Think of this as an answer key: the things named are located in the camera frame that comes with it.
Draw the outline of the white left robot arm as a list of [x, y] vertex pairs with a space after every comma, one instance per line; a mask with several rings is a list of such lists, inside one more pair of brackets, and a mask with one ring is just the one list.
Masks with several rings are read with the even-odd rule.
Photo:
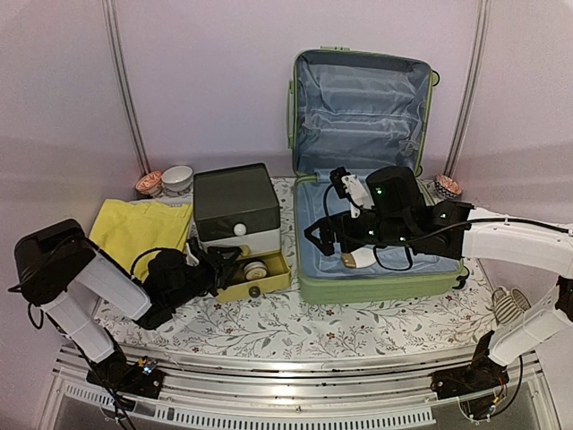
[[154, 331], [192, 299], [215, 296], [241, 254], [236, 246], [204, 248], [192, 237], [183, 251], [154, 247], [124, 268], [75, 219], [65, 219], [19, 239], [13, 249], [19, 282], [9, 290], [75, 343], [89, 366], [88, 383], [112, 395], [155, 400], [165, 373], [151, 357], [129, 363], [85, 298], [108, 302], [128, 321]]

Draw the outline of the red patterned small bowl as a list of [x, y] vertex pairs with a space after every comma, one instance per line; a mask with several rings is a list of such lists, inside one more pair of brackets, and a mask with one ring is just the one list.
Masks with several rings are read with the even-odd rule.
[[135, 190], [142, 195], [149, 197], [156, 197], [161, 194], [162, 186], [162, 173], [160, 171], [153, 171], [142, 177], [135, 186]]

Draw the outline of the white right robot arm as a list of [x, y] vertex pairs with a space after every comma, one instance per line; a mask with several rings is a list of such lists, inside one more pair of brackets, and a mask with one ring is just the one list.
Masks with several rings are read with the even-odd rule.
[[518, 278], [492, 293], [496, 327], [469, 363], [431, 375], [440, 400], [508, 386], [508, 367], [572, 325], [572, 226], [501, 214], [457, 200], [429, 203], [410, 168], [385, 167], [364, 180], [343, 167], [329, 174], [323, 213], [304, 229], [323, 255], [400, 247], [453, 260], [504, 262], [552, 273], [543, 293]]

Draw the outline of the round cream compact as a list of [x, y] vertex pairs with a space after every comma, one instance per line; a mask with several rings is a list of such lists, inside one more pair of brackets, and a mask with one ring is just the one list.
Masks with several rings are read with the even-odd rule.
[[265, 262], [252, 261], [243, 267], [244, 277], [247, 281], [260, 280], [268, 276], [269, 270]]

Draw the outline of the drawer cabinet with dark top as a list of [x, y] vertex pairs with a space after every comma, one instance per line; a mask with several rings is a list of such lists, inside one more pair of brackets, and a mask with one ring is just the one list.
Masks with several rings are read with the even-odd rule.
[[[291, 270], [281, 248], [280, 205], [265, 164], [201, 172], [193, 179], [193, 221], [201, 245], [209, 251], [242, 251], [238, 269], [219, 303], [255, 299], [288, 288]], [[243, 267], [266, 263], [264, 279], [247, 281]]]

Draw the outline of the floral white tablecloth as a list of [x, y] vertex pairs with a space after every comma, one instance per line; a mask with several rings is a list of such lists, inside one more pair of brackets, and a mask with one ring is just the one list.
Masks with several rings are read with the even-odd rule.
[[474, 347], [495, 325], [493, 289], [468, 260], [466, 285], [436, 297], [350, 305], [309, 305], [291, 286], [256, 299], [199, 297], [175, 318], [145, 331], [106, 301], [94, 316], [124, 344], [204, 356], [277, 361], [390, 357]]

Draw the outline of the aluminium front rail frame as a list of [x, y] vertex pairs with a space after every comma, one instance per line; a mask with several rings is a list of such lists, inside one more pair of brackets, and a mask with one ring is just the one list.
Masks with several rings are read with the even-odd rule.
[[[285, 361], [177, 353], [122, 345], [130, 361], [158, 358], [166, 373], [157, 400], [135, 402], [137, 429], [564, 429], [541, 363], [523, 355], [517, 397], [483, 423], [462, 400], [439, 400], [431, 374], [465, 365], [473, 347], [394, 357]], [[37, 429], [122, 429], [110, 396], [86, 382], [88, 367], [61, 347]]]

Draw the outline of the beige oval compact case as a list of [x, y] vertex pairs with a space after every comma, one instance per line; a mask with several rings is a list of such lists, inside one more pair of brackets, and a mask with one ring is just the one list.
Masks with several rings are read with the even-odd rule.
[[351, 253], [342, 253], [341, 261], [348, 269], [364, 269], [376, 263], [376, 257], [371, 248], [362, 247]]

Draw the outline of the green hard-shell suitcase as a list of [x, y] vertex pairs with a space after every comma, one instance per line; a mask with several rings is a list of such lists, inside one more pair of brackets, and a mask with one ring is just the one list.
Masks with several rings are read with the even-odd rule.
[[329, 173], [343, 167], [364, 180], [385, 167], [419, 176], [433, 87], [439, 76], [424, 61], [379, 53], [313, 49], [294, 62], [288, 99], [288, 142], [295, 172], [298, 279], [312, 305], [437, 296], [465, 286], [462, 260], [416, 254], [407, 266], [400, 247], [378, 251], [381, 264], [348, 269], [342, 252], [323, 255], [304, 237], [321, 217]]

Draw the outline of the small white bowl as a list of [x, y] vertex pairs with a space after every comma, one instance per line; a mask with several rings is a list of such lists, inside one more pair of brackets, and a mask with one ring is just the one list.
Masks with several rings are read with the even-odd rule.
[[180, 193], [192, 185], [193, 170], [189, 166], [173, 166], [162, 173], [162, 185], [170, 192]]

